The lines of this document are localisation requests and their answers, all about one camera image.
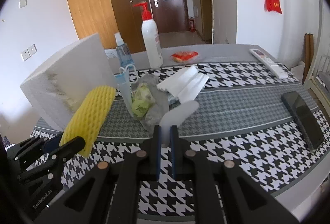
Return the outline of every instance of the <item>light switch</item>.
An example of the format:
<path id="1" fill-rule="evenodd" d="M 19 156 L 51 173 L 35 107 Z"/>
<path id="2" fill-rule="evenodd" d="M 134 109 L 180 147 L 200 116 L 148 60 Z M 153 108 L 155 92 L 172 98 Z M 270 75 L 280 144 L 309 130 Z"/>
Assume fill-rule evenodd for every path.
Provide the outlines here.
<path id="1" fill-rule="evenodd" d="M 23 8 L 27 5 L 27 1 L 26 0 L 20 0 L 19 1 L 19 8 Z"/>
<path id="2" fill-rule="evenodd" d="M 21 52 L 21 58 L 23 61 L 26 61 L 28 58 L 30 58 L 29 51 L 27 49 Z"/>
<path id="3" fill-rule="evenodd" d="M 29 51 L 30 56 L 34 55 L 37 52 L 37 48 L 35 45 L 31 45 L 27 50 Z"/>

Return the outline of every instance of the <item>white bottle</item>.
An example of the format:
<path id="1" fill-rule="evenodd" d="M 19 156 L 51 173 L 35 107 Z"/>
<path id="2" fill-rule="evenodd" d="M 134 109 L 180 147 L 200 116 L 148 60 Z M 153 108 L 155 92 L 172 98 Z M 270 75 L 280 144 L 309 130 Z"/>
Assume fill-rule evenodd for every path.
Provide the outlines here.
<path id="1" fill-rule="evenodd" d="M 148 55 L 150 67 L 153 70 L 160 68 L 163 64 L 162 50 L 160 47 L 158 28 L 156 22 L 152 19 L 152 14 L 147 10 L 148 3 L 142 2 L 136 4 L 142 6 L 142 36 L 146 46 L 146 53 Z"/>

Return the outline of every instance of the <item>blue spray bottle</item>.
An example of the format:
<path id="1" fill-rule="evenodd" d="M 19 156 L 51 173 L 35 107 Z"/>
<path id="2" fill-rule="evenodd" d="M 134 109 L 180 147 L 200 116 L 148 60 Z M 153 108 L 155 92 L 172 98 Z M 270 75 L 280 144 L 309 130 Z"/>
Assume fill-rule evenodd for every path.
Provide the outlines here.
<path id="1" fill-rule="evenodd" d="M 134 65 L 134 61 L 133 61 L 131 53 L 128 49 L 128 45 L 126 43 L 124 43 L 120 33 L 117 32 L 114 35 L 114 37 L 116 38 L 116 43 L 117 43 L 116 51 L 118 54 L 120 66 L 123 68 L 126 68 L 127 65 L 130 65 L 130 64 Z"/>

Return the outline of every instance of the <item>plastic lid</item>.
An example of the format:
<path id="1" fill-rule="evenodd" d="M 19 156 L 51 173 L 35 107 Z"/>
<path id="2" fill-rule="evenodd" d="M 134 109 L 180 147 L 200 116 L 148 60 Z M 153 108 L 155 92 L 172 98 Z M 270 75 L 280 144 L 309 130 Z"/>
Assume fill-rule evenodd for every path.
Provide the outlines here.
<path id="1" fill-rule="evenodd" d="M 120 46 L 120 45 L 124 44 L 124 40 L 122 39 L 122 37 L 120 35 L 120 32 L 115 33 L 114 37 L 116 38 L 117 46 Z"/>
<path id="2" fill-rule="evenodd" d="M 135 4 L 134 7 L 138 7 L 138 6 L 142 6 L 143 7 L 143 11 L 142 11 L 142 20 L 146 21 L 146 20 L 151 20 L 152 19 L 152 14 L 150 11 L 148 11 L 148 3 L 146 1 L 143 1 L 139 4 Z"/>

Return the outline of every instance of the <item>white remote control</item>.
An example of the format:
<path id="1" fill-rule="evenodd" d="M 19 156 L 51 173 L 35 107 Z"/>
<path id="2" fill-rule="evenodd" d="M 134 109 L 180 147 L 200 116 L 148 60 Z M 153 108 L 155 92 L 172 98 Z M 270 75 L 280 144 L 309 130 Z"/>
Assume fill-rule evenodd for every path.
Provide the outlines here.
<path id="1" fill-rule="evenodd" d="M 250 52 L 254 57 L 258 58 L 258 60 L 265 64 L 278 79 L 286 79 L 288 77 L 288 74 L 279 65 L 259 49 L 250 49 Z"/>

